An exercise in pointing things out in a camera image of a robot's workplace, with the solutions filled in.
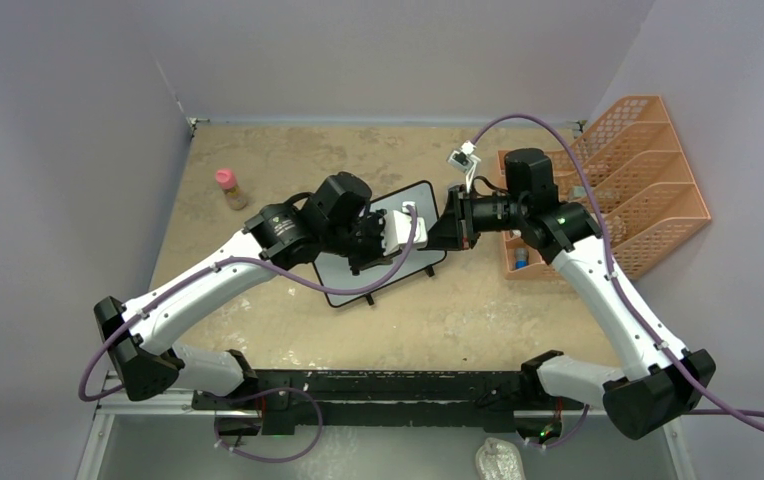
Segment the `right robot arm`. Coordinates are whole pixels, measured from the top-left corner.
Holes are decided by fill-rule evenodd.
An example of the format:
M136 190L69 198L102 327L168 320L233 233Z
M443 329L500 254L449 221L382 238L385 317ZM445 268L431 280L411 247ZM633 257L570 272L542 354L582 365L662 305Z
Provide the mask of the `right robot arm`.
M638 319L645 302L608 252L610 242L589 211L560 200L545 152L510 151L504 166L503 193L480 197L462 186L449 188L427 249L462 251L484 232L519 231L583 300L620 361L607 367L548 351L522 364L522 399L542 407L563 397L602 409L632 440L689 413L716 371L711 355L689 350L655 316Z

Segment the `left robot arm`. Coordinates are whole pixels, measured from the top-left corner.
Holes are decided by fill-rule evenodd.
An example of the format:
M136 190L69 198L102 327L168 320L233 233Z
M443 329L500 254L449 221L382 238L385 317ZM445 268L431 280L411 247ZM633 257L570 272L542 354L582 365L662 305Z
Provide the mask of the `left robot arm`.
M128 399L143 401L177 387L208 392L233 409L250 405L256 382L240 353L196 349L180 337L241 293L287 277L322 253L347 259L354 274L396 255L399 213L371 210L370 196L355 175L330 175L315 192L264 206L216 252L171 282L125 302L98 302L102 350Z

